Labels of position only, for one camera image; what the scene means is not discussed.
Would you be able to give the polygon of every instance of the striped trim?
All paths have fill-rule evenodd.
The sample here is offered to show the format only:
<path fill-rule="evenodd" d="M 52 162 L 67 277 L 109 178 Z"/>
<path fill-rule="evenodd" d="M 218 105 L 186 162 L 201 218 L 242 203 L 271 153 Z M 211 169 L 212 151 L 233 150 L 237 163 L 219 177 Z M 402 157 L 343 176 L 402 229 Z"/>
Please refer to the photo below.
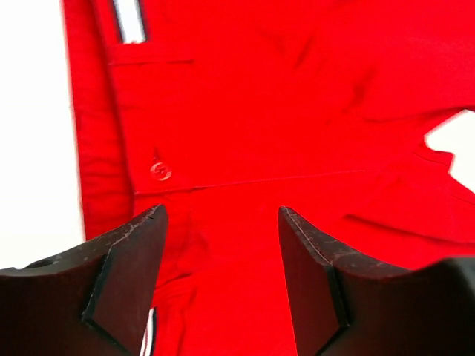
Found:
<path fill-rule="evenodd" d="M 142 43 L 146 38 L 140 0 L 113 0 L 122 43 Z"/>
<path fill-rule="evenodd" d="M 155 350 L 155 337 L 157 336 L 157 308 L 150 309 L 147 326 L 143 335 L 140 356 L 152 356 Z"/>

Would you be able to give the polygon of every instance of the red button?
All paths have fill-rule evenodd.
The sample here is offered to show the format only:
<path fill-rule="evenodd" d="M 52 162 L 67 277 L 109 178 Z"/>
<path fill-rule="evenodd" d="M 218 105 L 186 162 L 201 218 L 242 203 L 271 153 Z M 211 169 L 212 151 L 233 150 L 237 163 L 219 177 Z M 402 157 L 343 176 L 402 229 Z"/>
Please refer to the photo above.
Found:
<path fill-rule="evenodd" d="M 162 182 L 171 177 L 171 170 L 163 162 L 157 162 L 150 167 L 150 174 L 153 179 Z"/>

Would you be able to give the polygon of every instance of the red shirt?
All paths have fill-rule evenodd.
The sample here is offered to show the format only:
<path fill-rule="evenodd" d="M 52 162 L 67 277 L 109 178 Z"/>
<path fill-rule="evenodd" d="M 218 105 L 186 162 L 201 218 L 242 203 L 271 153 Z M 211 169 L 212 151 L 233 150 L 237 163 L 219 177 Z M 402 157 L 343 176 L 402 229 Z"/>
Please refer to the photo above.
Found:
<path fill-rule="evenodd" d="M 424 135 L 475 104 L 470 1 L 112 1 L 65 22 L 88 238 L 170 216 L 156 355 L 293 355 L 277 210 L 380 260 L 473 254 L 475 196 Z"/>

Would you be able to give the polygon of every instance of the white wall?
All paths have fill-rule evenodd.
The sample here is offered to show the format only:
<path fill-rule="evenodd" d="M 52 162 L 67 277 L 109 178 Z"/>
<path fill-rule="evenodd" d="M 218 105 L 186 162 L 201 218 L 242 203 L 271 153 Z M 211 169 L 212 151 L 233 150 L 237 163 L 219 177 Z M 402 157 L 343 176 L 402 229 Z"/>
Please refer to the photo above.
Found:
<path fill-rule="evenodd" d="M 82 242 L 76 152 L 59 0 L 0 2 L 0 268 Z M 429 137 L 475 191 L 475 114 Z"/>

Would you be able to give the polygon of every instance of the black object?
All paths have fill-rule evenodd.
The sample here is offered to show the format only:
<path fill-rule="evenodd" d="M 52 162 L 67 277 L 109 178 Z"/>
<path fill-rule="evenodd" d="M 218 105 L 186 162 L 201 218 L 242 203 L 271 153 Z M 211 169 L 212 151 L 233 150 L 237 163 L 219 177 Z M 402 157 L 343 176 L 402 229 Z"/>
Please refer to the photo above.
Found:
<path fill-rule="evenodd" d="M 300 356 L 475 355 L 474 258 L 409 271 L 352 249 L 290 208 L 278 220 Z"/>
<path fill-rule="evenodd" d="M 24 269 L 0 271 L 0 354 L 138 355 L 167 227 L 157 206 Z"/>

